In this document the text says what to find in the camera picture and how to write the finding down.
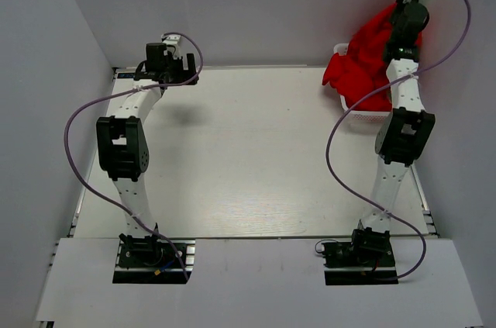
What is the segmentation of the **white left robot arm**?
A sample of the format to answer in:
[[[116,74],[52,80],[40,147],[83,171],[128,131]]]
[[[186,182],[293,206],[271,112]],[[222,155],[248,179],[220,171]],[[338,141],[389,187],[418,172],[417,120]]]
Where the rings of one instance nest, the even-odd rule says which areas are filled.
[[[131,92],[117,111],[96,122],[98,162],[125,207],[126,233],[131,237],[144,238],[158,231],[145,187],[150,152],[143,124],[166,89],[198,83],[195,56],[181,53],[182,38],[170,34],[159,43],[148,43],[146,59],[133,75]]]

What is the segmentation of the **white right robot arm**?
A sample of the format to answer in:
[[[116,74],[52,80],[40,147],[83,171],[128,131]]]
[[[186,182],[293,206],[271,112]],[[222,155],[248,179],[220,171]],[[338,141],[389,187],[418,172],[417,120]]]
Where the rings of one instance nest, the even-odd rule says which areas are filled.
[[[436,118],[425,111],[419,94],[419,44],[417,39],[429,21],[428,0],[397,0],[391,14],[391,35],[385,45],[383,60],[390,82],[406,77],[391,86],[392,109],[376,141],[377,175],[371,200],[381,209],[363,216],[358,228],[377,240],[390,235],[391,216],[399,188],[409,167],[416,161],[432,132]]]

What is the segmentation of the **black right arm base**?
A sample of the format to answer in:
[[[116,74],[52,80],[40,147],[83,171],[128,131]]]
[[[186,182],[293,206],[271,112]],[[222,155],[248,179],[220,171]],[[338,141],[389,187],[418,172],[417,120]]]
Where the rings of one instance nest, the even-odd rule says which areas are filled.
[[[350,241],[331,239],[315,244],[324,260],[328,286],[396,285],[398,274],[388,231],[355,229]]]

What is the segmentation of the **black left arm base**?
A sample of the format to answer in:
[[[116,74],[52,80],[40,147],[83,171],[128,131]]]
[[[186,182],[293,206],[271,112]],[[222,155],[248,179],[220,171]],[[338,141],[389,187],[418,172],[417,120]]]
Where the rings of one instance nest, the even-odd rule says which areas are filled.
[[[155,236],[122,234],[112,282],[116,285],[184,285],[195,262],[195,242],[168,243]]]

